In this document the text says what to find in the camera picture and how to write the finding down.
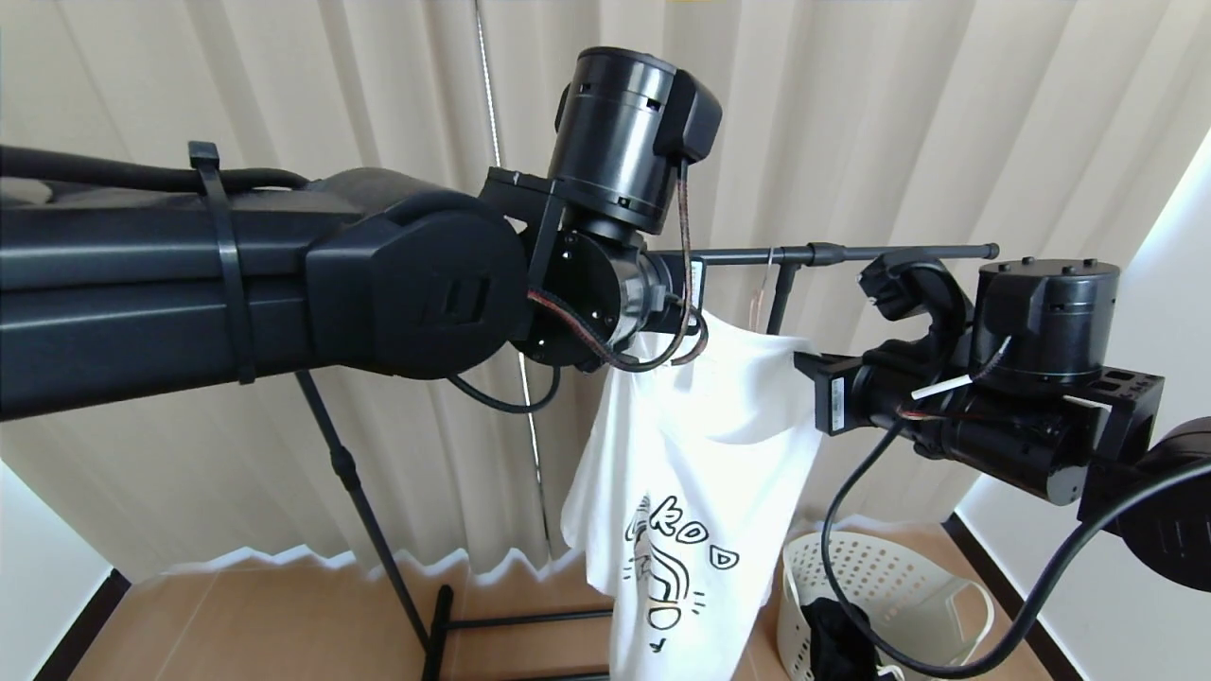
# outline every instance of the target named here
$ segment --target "white t-shirt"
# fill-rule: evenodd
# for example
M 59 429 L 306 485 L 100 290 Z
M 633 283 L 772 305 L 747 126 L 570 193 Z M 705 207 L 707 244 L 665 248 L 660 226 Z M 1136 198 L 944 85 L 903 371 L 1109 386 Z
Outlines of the white t-shirt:
M 792 364 L 810 343 L 705 316 L 689 365 L 610 370 L 563 507 L 589 583 L 615 596 L 612 679 L 731 679 L 820 447 Z M 670 339 L 641 334 L 630 354 Z

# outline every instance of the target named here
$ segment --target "white plastic basket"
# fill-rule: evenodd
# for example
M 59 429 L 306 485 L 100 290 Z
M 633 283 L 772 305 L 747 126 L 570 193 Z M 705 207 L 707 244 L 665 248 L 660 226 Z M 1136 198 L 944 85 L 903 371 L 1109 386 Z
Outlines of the white plastic basket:
M 992 629 L 992 596 L 982 585 L 946 572 L 900 544 L 831 532 L 828 555 L 850 602 L 871 618 L 879 636 L 930 664 L 963 664 Z M 983 626 L 964 637 L 954 596 L 975 588 L 985 601 Z M 777 653 L 792 681 L 813 681 L 811 634 L 799 606 L 817 597 L 836 600 L 820 561 L 820 534 L 799 537 L 782 550 L 782 601 L 777 613 Z M 897 677 L 901 670 L 895 669 Z M 926 676 L 903 670 L 905 681 Z

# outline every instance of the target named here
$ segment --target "baseboard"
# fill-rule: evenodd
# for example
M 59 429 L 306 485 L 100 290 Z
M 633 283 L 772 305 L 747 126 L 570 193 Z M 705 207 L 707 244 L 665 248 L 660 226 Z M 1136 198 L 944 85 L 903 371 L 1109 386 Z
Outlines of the baseboard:
M 67 681 L 130 588 L 131 583 L 120 572 L 111 570 L 59 640 L 59 645 L 54 646 L 51 657 L 46 658 L 34 681 Z
M 1017 617 L 1017 613 L 1022 610 L 1022 595 L 1017 593 L 1017 589 L 1009 582 L 1005 573 L 1001 572 L 1000 567 L 988 551 L 983 548 L 983 544 L 971 533 L 966 523 L 963 522 L 957 514 L 951 514 L 951 517 L 942 523 L 946 528 L 946 533 L 951 536 L 954 544 L 959 546 L 963 555 L 975 568 L 976 574 L 983 580 L 988 590 L 992 591 L 992 596 L 997 599 L 1000 607 L 1005 608 L 1010 619 Z M 1031 649 L 1034 651 L 1035 657 L 1043 663 L 1043 666 L 1051 675 L 1055 681 L 1084 681 L 1084 677 L 1073 666 L 1072 660 L 1068 656 L 1063 653 L 1060 646 L 1051 637 L 1051 634 L 1041 624 L 1035 624 L 1031 628 L 1031 631 L 1026 635 L 1026 642 L 1029 643 Z

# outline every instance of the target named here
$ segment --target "curtain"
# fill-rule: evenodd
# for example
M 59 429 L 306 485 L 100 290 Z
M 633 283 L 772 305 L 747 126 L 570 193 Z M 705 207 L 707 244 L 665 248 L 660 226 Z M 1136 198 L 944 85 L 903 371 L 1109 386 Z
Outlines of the curtain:
M 997 241 L 1125 265 L 1211 125 L 1204 0 L 0 0 L 0 27 L 5 143 L 184 166 L 185 142 L 210 139 L 225 167 L 379 165 L 471 193 L 497 149 L 545 173 L 581 48 L 647 51 L 724 105 L 690 173 L 696 247 Z M 951 264 L 970 291 L 981 263 Z M 803 270 L 784 332 L 837 353 L 919 334 L 878 317 L 859 269 Z M 706 307 L 746 324 L 763 270 L 713 269 Z M 546 377 L 507 349 L 467 374 L 512 401 Z M 533 433 L 443 382 L 316 378 L 392 549 L 465 548 L 476 571 L 562 553 L 599 374 L 566 380 Z M 826 443 L 804 514 L 876 436 Z M 373 563 L 288 377 L 7 423 L 0 454 L 136 580 L 240 546 Z M 845 510 L 940 520 L 972 477 L 900 446 Z

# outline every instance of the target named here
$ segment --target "clothing rack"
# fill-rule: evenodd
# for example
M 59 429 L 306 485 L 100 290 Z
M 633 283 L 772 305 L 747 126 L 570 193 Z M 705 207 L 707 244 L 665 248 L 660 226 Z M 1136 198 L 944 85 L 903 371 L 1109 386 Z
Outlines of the clothing rack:
M 774 285 L 774 302 L 770 307 L 769 324 L 765 333 L 776 334 L 782 327 L 782 317 L 786 315 L 786 302 L 791 297 L 791 288 L 794 286 L 794 275 L 799 268 L 825 267 L 848 261 L 872 261 L 900 250 L 896 246 L 860 247 L 850 248 L 837 244 L 815 242 L 807 246 L 779 246 L 774 248 L 717 248 L 693 251 L 690 256 L 702 263 L 704 267 L 718 265 L 777 265 L 777 280 Z M 982 246 L 923 246 L 923 257 L 932 258 L 995 258 L 999 248 L 995 244 Z M 383 528 L 374 516 L 374 509 L 362 490 L 361 479 L 357 475 L 357 465 L 352 453 L 340 442 L 337 428 L 332 423 L 332 417 L 320 396 L 320 389 L 309 371 L 299 371 L 294 374 L 306 397 L 311 416 L 315 417 L 320 433 L 328 445 L 328 456 L 332 462 L 332 470 L 340 479 L 349 498 L 357 509 L 357 516 L 366 527 L 366 533 L 374 545 L 383 570 L 386 572 L 391 588 L 395 590 L 403 612 L 408 616 L 417 641 L 425 651 L 425 665 L 420 675 L 420 681 L 438 681 L 442 671 L 442 658 L 446 653 L 446 641 L 450 631 L 464 629 L 488 629 L 494 626 L 512 626 L 520 624 L 539 624 L 544 622 L 570 622 L 574 619 L 595 619 L 609 617 L 613 611 L 608 608 L 581 610 L 569 612 L 552 612 L 540 614 L 521 614 L 511 617 L 492 617 L 483 619 L 450 619 L 450 611 L 454 605 L 454 589 L 443 584 L 437 590 L 437 602 L 434 607 L 434 616 L 429 628 L 420 618 L 417 605 L 412 600 L 408 585 L 403 582 L 403 574 L 395 563 L 391 549 L 383 534 Z M 557 676 L 540 676 L 520 679 L 515 681 L 608 681 L 608 670 L 564 674 Z

